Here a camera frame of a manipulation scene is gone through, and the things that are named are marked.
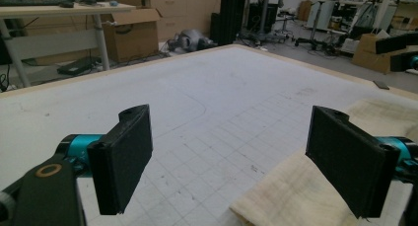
cardboard box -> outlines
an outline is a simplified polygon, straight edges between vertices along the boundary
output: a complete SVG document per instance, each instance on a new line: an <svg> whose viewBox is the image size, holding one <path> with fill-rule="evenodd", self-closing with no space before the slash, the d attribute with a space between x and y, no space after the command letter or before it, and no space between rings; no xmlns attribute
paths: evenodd
<svg viewBox="0 0 418 226"><path fill-rule="evenodd" d="M164 18L187 15L187 0L151 0L151 4Z"/></svg>
<svg viewBox="0 0 418 226"><path fill-rule="evenodd" d="M310 16L310 11L311 11L311 5L312 5L312 1L310 0L305 0L301 2L299 6L298 20L300 21L308 20L308 17Z"/></svg>
<svg viewBox="0 0 418 226"><path fill-rule="evenodd" d="M376 54L376 38L373 34L362 35L352 59L352 63L387 74L390 72L390 57L407 51L418 50L418 46L408 46L405 49L383 54Z"/></svg>
<svg viewBox="0 0 418 226"><path fill-rule="evenodd" d="M344 43L342 44L341 51L347 53L354 53L357 50L357 46L359 45L359 40L353 40L350 38L346 38Z"/></svg>
<svg viewBox="0 0 418 226"><path fill-rule="evenodd" d="M391 25L397 30L414 31L418 28L418 18L393 17Z"/></svg>
<svg viewBox="0 0 418 226"><path fill-rule="evenodd" d="M127 13L103 16L104 21L117 22L117 26L104 25L107 55L117 62L147 57L159 52L155 9L137 9Z"/></svg>
<svg viewBox="0 0 418 226"><path fill-rule="evenodd" d="M158 40L167 41L173 39L175 34L180 33L187 28L186 17L168 17L162 18L157 22L158 27Z"/></svg>

white table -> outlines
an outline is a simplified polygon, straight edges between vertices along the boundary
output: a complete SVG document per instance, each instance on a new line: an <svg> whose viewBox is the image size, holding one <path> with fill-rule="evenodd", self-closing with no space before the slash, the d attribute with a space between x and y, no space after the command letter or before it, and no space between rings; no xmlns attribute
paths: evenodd
<svg viewBox="0 0 418 226"><path fill-rule="evenodd" d="M228 209L306 145L312 105L342 110L417 95L243 46L225 46L0 94L0 189L72 133L107 133L150 104L154 153L125 214L100 216L79 179L89 225L241 225Z"/></svg>
<svg viewBox="0 0 418 226"><path fill-rule="evenodd" d="M135 7L123 4L119 4L117 7L111 7L108 3L98 4L101 6L87 7L75 3L74 8L61 8L59 6L0 7L0 30L2 37L24 87L29 87L31 82L26 75L22 59L89 49L98 46L104 70L109 69L100 14L127 12ZM4 22L5 19L80 15L93 15L95 29L77 32L74 33L73 36L69 34L59 34L52 36L12 38Z"/></svg>

metal stand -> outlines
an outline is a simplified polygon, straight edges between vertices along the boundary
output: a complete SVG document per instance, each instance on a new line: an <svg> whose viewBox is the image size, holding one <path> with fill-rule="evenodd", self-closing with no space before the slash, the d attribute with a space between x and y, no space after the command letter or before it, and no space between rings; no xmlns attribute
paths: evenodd
<svg viewBox="0 0 418 226"><path fill-rule="evenodd" d="M13 46L13 38L10 36L9 30L6 27L6 23L2 19L0 19L0 31L3 35L3 40L7 47L7 50L9 51L9 55L12 58L13 64L16 67L16 71L18 72L19 78L21 79L24 87L30 87L31 82L29 81L28 75L26 74L24 64L22 63L18 51Z"/></svg>
<svg viewBox="0 0 418 226"><path fill-rule="evenodd" d="M293 32L287 30L286 25L287 25L287 21L289 21L289 20L294 21L295 16L293 16L293 15L282 15L282 17L283 17L283 19L276 20L276 22L283 21L282 29L281 30L276 30L276 36L277 35L284 35L286 38L288 38L289 35L293 36Z"/></svg>
<svg viewBox="0 0 418 226"><path fill-rule="evenodd" d="M110 70L108 63L107 49L105 47L105 34L102 27L101 15L93 15L95 20L96 40L98 42L99 51L101 52L103 70Z"/></svg>
<svg viewBox="0 0 418 226"><path fill-rule="evenodd" d="M309 39L307 39L307 38L296 39L295 46L299 46L299 43L310 43L312 45L313 50L316 50L316 47L318 45L322 45L322 46L326 45L325 42L318 41L318 40L314 39L314 33L316 32L317 22L319 21L319 15L320 15L321 7L322 7L322 4L325 1L317 1L317 2L319 3L319 8L317 9L316 16L314 18L313 31L311 32L311 37Z"/></svg>
<svg viewBox="0 0 418 226"><path fill-rule="evenodd" d="M268 1L269 0L264 0L264 3L263 3L260 30L257 33L249 33L249 35L247 35L248 38L255 40L255 43L261 43L262 41L266 41L266 40L284 40L284 39L286 39L285 35L266 34L265 31L264 31L265 21L266 21L266 17L267 17Z"/></svg>

black equipment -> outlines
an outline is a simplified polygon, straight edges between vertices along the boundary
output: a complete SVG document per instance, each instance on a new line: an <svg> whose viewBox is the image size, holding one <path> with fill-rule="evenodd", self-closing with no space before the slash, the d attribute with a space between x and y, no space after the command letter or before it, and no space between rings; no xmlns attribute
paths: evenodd
<svg viewBox="0 0 418 226"><path fill-rule="evenodd" d="M271 32L271 27L276 22L278 4L269 3L267 6L266 19L264 22L263 31L266 33ZM248 22L246 28L249 31L260 31L261 14L263 11L263 5L252 3L249 5Z"/></svg>
<svg viewBox="0 0 418 226"><path fill-rule="evenodd" d="M0 54L2 54L0 56L0 65L7 65L7 64L12 64L12 58L9 55L9 51L6 48L6 44L4 43L3 39L0 39Z"/></svg>
<svg viewBox="0 0 418 226"><path fill-rule="evenodd" d="M241 31L244 16L245 0L221 0L219 17L219 45L233 43Z"/></svg>
<svg viewBox="0 0 418 226"><path fill-rule="evenodd" d="M212 13L210 18L210 39L214 42L219 42L221 35L220 17L219 13Z"/></svg>
<svg viewBox="0 0 418 226"><path fill-rule="evenodd" d="M418 45L418 32L377 40L376 54L400 50L408 45Z"/></svg>
<svg viewBox="0 0 418 226"><path fill-rule="evenodd" d="M390 57L390 71L418 69L418 51L404 52Z"/></svg>
<svg viewBox="0 0 418 226"><path fill-rule="evenodd" d="M255 38L256 40L262 41L262 40L267 40L267 39L284 39L286 38L283 35L277 35L277 36L268 36L265 32L265 25L266 25L266 21L267 21L267 11L268 11L268 4L269 0L264 0L263 1L263 7L262 7L262 13L261 13L261 23L260 23L260 29L258 31L258 33L256 33L255 35L251 35L251 37ZM278 7L281 8L283 7L283 0L279 0L278 3Z"/></svg>
<svg viewBox="0 0 418 226"><path fill-rule="evenodd" d="M87 56L71 62L67 65L61 66L56 71L63 75L78 75L84 71L93 69L96 65L100 64L101 59L94 56Z"/></svg>
<svg viewBox="0 0 418 226"><path fill-rule="evenodd" d="M306 155L331 182L356 217L380 217L392 179L418 188L418 146L404 137L373 137L349 115L313 107ZM407 225L417 225L418 203L411 198Z"/></svg>
<svg viewBox="0 0 418 226"><path fill-rule="evenodd" d="M0 222L86 225L76 178L91 174L100 213L123 213L152 151L148 105L121 112L108 134L68 135L50 159L0 192Z"/></svg>

cable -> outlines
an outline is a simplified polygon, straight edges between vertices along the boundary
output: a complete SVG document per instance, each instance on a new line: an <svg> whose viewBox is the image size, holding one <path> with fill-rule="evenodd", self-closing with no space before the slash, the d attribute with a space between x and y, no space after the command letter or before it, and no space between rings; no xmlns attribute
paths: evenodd
<svg viewBox="0 0 418 226"><path fill-rule="evenodd" d="M258 24L261 22L261 17L260 16L254 16L251 18L252 22L254 23L252 25L252 27L249 29L250 32L253 32L254 29L256 29L256 27L258 26Z"/></svg>
<svg viewBox="0 0 418 226"><path fill-rule="evenodd" d="M35 22L37 19L39 19L39 17L34 18L33 20L31 20L30 22L28 22L27 24L25 24L23 27L20 28L20 30L26 28L27 26L29 26L31 23Z"/></svg>
<svg viewBox="0 0 418 226"><path fill-rule="evenodd" d="M0 89L2 92L6 92L7 89L9 88L9 85L10 85L9 74L10 74L10 64L7 64L7 73L0 75Z"/></svg>
<svg viewBox="0 0 418 226"><path fill-rule="evenodd" d="M160 48L159 53L163 54L165 57L170 57L170 53L167 51L164 51L165 49L167 49L167 46L169 45L169 42L172 41L172 39L168 39Z"/></svg>
<svg viewBox="0 0 418 226"><path fill-rule="evenodd" d="M246 45L246 46L249 46L249 47L252 47L252 48L255 48L255 45L251 45L249 42L251 42L252 40L251 39L245 39L245 38L243 38L243 35L241 34L241 33L239 33L239 36L238 36L238 39L244 44L244 45Z"/></svg>
<svg viewBox="0 0 418 226"><path fill-rule="evenodd" d="M317 50L308 50L308 54L310 55L316 55L316 56L320 56L324 59L328 59L328 60L335 60L338 56L337 55L329 55L326 51L317 51Z"/></svg>

